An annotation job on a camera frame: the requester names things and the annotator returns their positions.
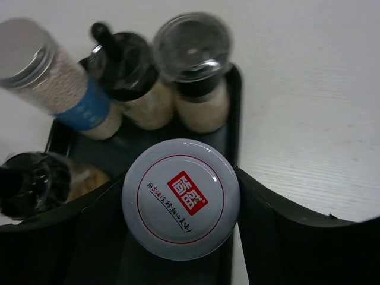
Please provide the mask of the black round cap spice bottle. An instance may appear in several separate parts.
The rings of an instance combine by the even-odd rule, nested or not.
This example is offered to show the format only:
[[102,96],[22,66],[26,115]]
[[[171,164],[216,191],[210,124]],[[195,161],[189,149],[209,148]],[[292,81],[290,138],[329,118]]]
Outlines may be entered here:
[[23,221],[92,192],[110,176],[52,152],[26,152],[1,164],[1,214]]

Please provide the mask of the red label clear lid jar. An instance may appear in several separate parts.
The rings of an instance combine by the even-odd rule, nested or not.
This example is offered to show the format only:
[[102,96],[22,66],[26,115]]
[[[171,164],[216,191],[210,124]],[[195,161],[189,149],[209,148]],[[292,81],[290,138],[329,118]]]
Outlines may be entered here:
[[187,261],[221,246],[239,215],[240,187],[226,158],[195,140],[166,140],[145,150],[122,187],[129,231],[159,257]]

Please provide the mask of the silver lid blue label jar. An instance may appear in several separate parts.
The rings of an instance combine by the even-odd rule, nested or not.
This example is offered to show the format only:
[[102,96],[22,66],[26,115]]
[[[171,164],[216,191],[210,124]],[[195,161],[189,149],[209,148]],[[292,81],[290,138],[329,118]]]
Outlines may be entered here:
[[1,23],[1,88],[94,140],[114,136],[122,114],[89,73],[39,23]]

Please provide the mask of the black flip cap spice bottle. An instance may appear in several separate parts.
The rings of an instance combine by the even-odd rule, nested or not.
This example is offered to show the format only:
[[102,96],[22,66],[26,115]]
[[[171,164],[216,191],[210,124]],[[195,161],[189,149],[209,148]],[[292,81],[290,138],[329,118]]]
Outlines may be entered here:
[[230,109],[224,75],[230,65],[228,26],[207,12],[187,12],[164,23],[153,38],[154,64],[171,86],[176,111],[191,131],[220,129]]

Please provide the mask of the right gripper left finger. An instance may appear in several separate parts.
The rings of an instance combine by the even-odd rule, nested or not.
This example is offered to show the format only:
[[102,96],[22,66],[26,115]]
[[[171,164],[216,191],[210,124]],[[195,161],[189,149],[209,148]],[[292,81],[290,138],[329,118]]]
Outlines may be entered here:
[[120,175],[67,205],[1,226],[1,284],[139,284]]

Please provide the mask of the black knob cap spice bottle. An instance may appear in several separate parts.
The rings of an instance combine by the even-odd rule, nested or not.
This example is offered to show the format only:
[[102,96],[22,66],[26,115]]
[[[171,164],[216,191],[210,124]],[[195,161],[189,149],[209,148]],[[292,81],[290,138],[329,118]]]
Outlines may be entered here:
[[97,46],[88,73],[136,126],[148,131],[166,126],[175,113],[172,92],[160,79],[148,41],[133,32],[113,34],[103,22],[92,24],[90,33]]

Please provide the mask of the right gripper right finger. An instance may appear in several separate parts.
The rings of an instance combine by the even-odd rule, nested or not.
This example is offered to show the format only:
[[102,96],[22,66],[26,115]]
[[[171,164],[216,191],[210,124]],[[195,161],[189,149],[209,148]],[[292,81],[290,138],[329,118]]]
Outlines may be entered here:
[[236,168],[251,284],[378,284],[379,218],[360,223],[303,207]]

